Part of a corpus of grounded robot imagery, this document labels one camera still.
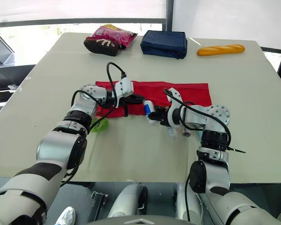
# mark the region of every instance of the bottle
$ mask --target bottle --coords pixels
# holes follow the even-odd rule
[[[155,112],[153,102],[151,102],[150,100],[144,100],[144,101],[143,101],[143,104],[144,104],[144,110],[145,110],[145,115],[146,115],[147,121],[148,121],[150,124],[155,123],[156,120],[150,120],[150,118],[149,118],[149,114],[150,114],[151,112]]]

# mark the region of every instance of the baguette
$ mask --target baguette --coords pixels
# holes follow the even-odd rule
[[[243,45],[218,45],[200,48],[197,51],[197,55],[220,55],[230,53],[243,53],[245,50]]]

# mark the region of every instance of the table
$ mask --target table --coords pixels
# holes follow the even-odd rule
[[[11,177],[36,161],[43,136],[62,120],[82,85],[107,81],[106,63],[131,80],[208,83],[214,104],[231,112],[231,182],[281,182],[281,80],[255,41],[188,39],[184,60],[143,55],[142,37],[116,57],[90,53],[88,34],[65,33],[29,73],[0,112],[0,176]],[[207,45],[242,44],[242,54],[199,57]],[[119,72],[111,68],[114,80]],[[185,181],[199,138],[170,138],[166,127],[143,116],[110,119],[108,130],[88,136],[74,181]]]

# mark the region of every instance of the blue bag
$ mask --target blue bag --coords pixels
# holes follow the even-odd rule
[[[183,59],[187,52],[187,40],[184,32],[148,30],[140,47],[147,55]]]

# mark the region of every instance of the snack bag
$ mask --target snack bag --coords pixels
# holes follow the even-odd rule
[[[111,24],[99,27],[92,35],[95,39],[116,41],[121,49],[127,48],[136,36],[136,33],[117,28]]]

